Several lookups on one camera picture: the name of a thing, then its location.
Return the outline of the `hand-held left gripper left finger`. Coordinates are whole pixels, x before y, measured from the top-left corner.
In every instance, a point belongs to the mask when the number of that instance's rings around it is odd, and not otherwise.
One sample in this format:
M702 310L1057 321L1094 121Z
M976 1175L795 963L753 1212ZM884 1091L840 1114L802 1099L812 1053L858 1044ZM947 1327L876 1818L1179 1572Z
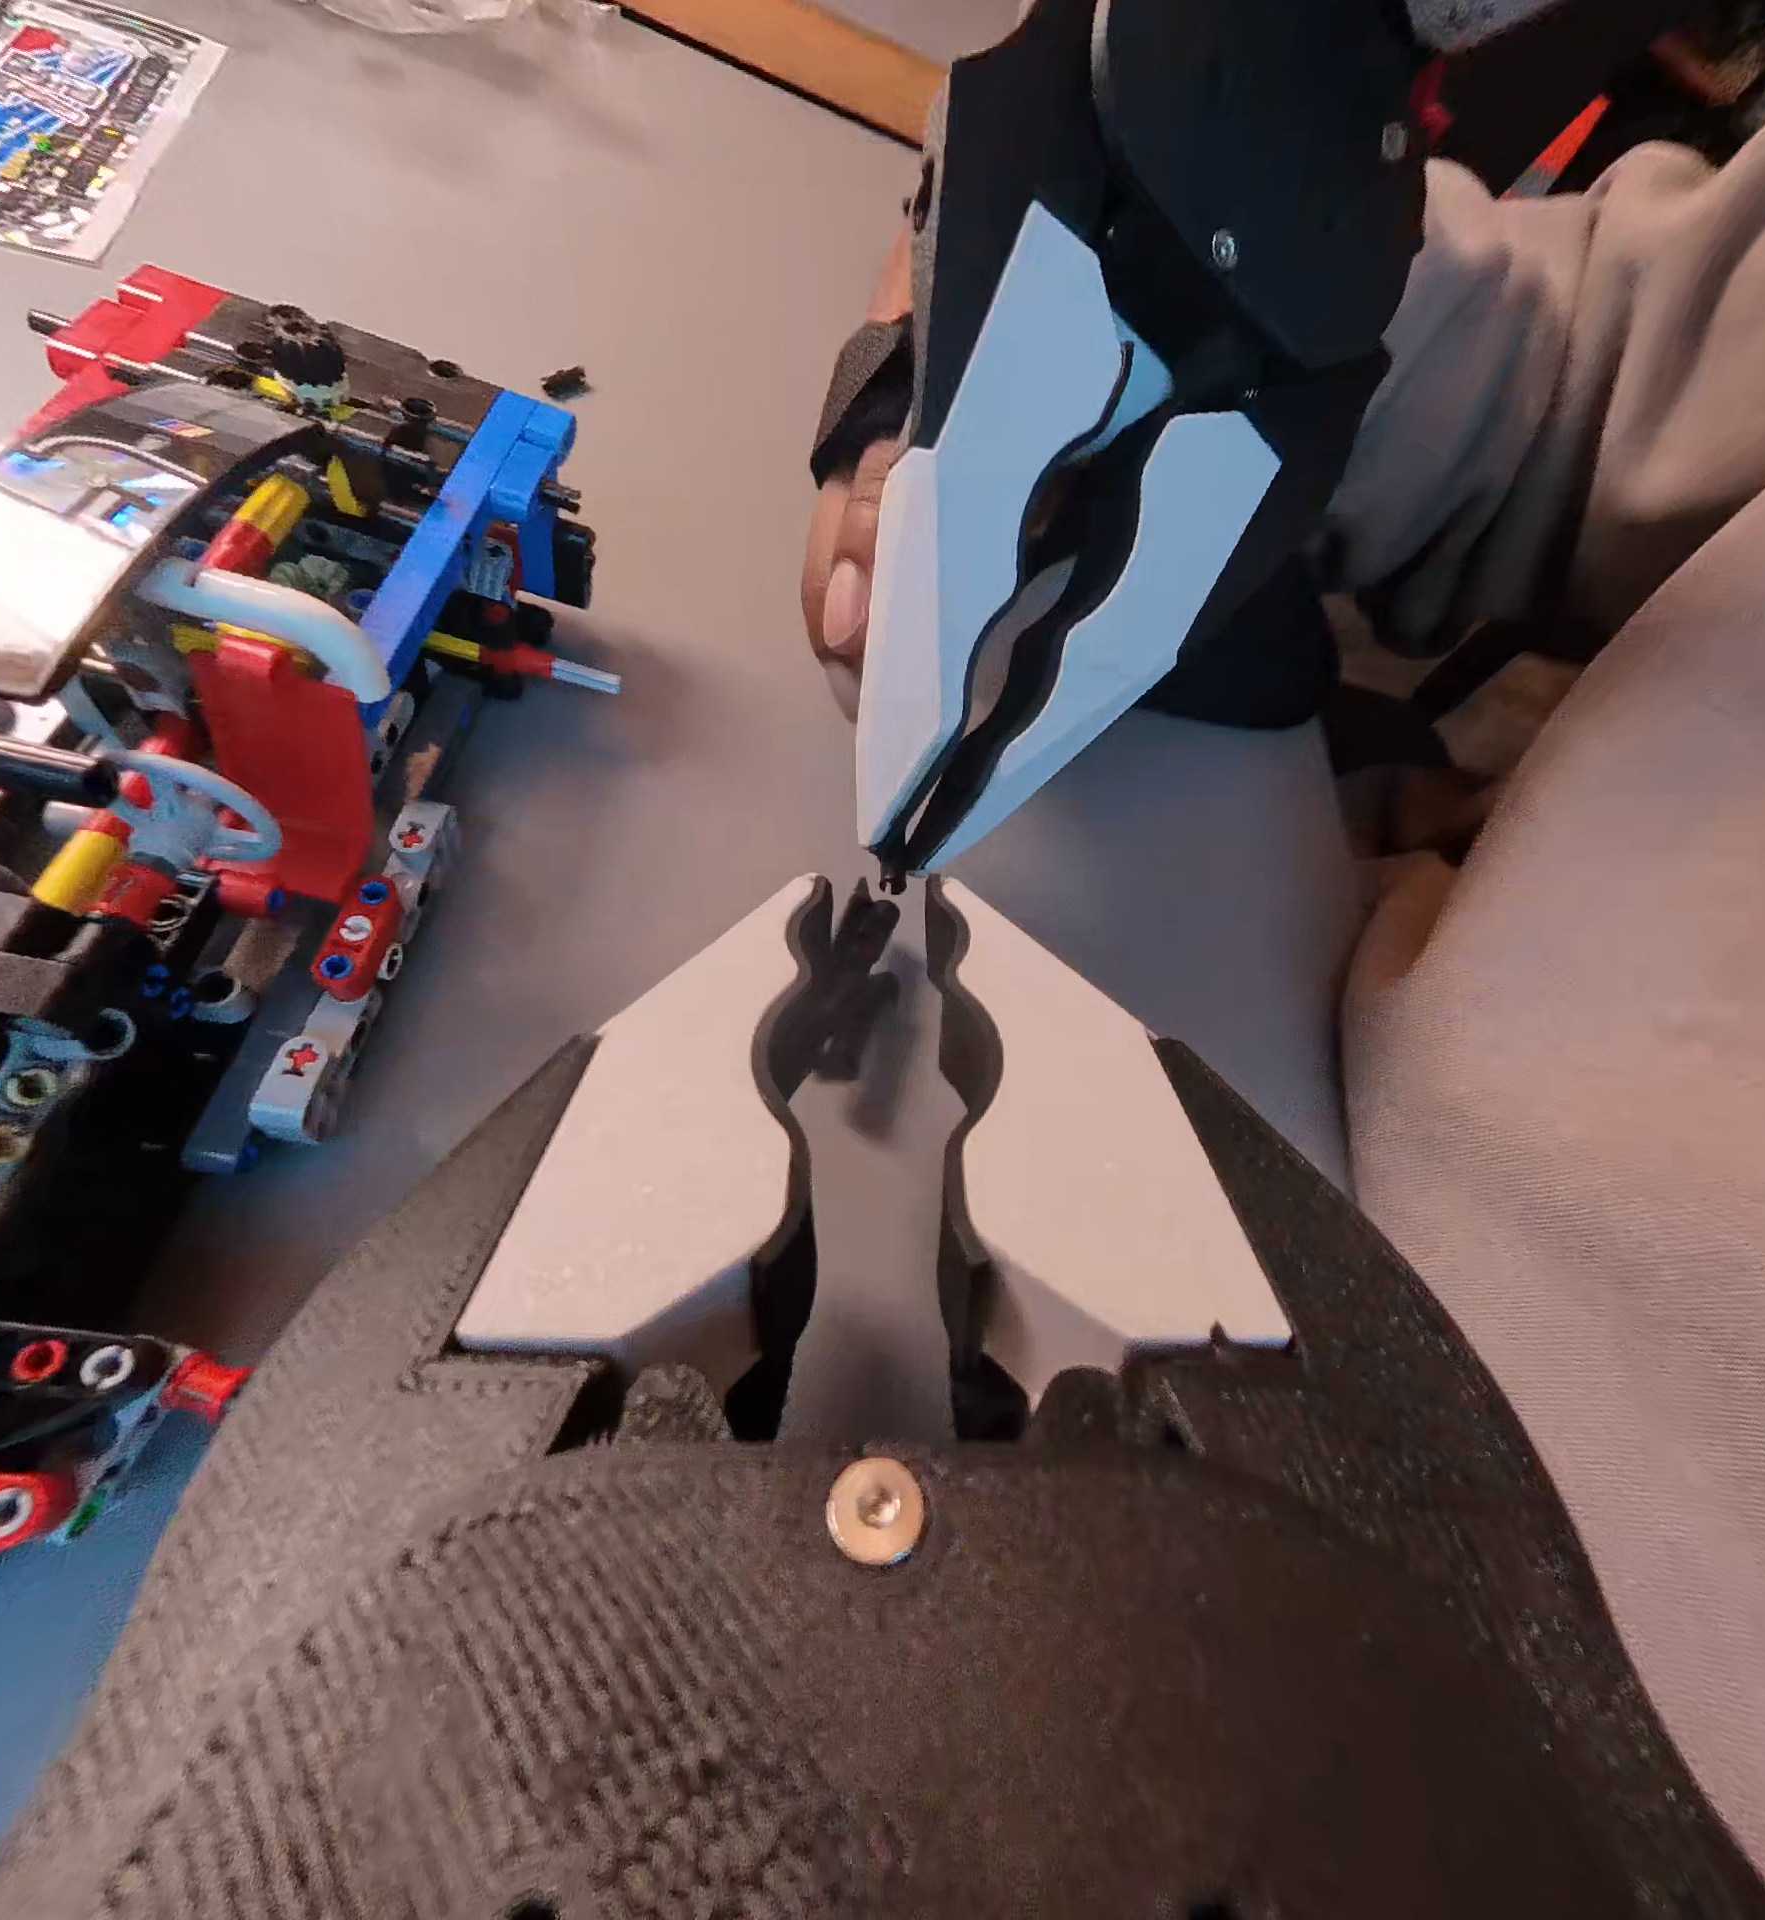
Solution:
M802 874L606 1021L455 1345L618 1370L749 1370L755 1257L791 1213L791 1131L755 1044L831 925Z

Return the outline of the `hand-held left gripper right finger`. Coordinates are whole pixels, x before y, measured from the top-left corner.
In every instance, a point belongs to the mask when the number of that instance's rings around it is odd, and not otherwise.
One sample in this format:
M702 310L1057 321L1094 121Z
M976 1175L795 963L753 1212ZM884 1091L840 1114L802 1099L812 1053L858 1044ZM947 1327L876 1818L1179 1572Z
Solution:
M926 889L962 1351L1006 1376L1287 1349L1288 1317L1156 1036L964 884Z

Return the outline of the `partly built lego car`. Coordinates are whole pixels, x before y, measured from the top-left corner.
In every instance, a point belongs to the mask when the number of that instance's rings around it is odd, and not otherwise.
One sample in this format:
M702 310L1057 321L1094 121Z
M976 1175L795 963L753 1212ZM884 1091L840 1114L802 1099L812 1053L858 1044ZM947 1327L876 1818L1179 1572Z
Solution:
M30 312L0 444L0 1560L246 1366L127 1317L184 1191L316 1147L462 851L484 696L559 657L576 418L158 266Z

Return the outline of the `black lego subassembly red pin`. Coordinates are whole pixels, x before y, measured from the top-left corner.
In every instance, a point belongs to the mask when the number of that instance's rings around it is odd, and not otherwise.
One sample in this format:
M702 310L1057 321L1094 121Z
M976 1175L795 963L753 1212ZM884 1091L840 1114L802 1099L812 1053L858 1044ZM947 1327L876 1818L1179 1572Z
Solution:
M901 981L886 955L897 925L895 898L876 898L866 881L848 889L802 1021L806 1072L827 1084L850 1084L861 1076L870 1037L895 1005Z

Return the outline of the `black wrist rest pad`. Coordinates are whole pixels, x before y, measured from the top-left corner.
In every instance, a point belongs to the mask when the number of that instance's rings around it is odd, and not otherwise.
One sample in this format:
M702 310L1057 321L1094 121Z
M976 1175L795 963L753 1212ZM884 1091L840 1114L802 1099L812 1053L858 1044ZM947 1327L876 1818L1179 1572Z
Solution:
M1313 721L1340 684L1340 647L1324 596L1282 572L1221 627L1190 637L1137 705L1221 730L1284 732Z

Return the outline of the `person's torso beige hoodie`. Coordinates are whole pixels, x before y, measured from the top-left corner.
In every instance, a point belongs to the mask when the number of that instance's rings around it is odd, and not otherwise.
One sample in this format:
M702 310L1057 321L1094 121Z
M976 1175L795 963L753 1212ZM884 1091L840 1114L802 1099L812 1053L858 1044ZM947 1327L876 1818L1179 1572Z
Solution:
M1431 919L1369 942L1361 1197L1765 1880L1765 489L1573 684Z

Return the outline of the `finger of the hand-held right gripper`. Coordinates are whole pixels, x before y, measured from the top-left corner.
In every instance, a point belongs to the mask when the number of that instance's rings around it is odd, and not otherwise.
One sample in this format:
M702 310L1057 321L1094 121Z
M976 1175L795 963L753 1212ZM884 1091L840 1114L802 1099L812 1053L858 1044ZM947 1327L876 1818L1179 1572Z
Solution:
M855 825L886 874L932 874L1159 678L1136 616L1142 428L1172 376L1116 318L1101 259L1032 205L943 420L881 505Z
M1177 666L1275 475L1278 454L1241 413L1179 413L1158 428L1057 601L1009 642L996 699L913 816L916 874L999 827Z

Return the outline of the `person's right forearm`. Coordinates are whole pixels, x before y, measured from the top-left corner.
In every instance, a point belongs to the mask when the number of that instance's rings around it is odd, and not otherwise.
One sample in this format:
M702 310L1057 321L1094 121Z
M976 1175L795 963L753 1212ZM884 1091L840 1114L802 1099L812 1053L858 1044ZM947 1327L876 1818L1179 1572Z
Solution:
M1547 197L1436 158L1424 192L1330 505L1340 589L1409 657L1525 619L1613 635L1765 497L1765 129Z

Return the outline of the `holographic sticker sheet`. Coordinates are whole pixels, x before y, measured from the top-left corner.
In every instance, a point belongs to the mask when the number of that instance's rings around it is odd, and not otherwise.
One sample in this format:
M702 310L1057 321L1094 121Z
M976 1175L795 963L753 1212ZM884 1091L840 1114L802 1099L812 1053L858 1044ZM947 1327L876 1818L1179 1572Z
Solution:
M103 263L225 54L128 6L0 2L0 248Z

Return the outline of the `orange traffic cone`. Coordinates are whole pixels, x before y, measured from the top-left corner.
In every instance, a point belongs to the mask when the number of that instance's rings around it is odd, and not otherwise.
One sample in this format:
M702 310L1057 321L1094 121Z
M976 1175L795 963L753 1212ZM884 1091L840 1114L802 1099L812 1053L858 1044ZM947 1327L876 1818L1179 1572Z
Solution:
M1591 138L1614 106L1608 92L1597 95L1500 192L1504 200L1547 197L1565 179L1571 165L1591 145Z

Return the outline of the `person's right hand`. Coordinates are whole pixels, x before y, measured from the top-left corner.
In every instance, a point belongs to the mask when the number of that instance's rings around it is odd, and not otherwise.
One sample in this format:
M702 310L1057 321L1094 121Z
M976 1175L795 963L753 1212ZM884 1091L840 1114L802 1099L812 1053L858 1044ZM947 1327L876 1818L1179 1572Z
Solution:
M866 448L850 467L833 473L818 486L806 528L800 579L806 642L845 721L858 716L876 535L897 452L901 444L886 438Z

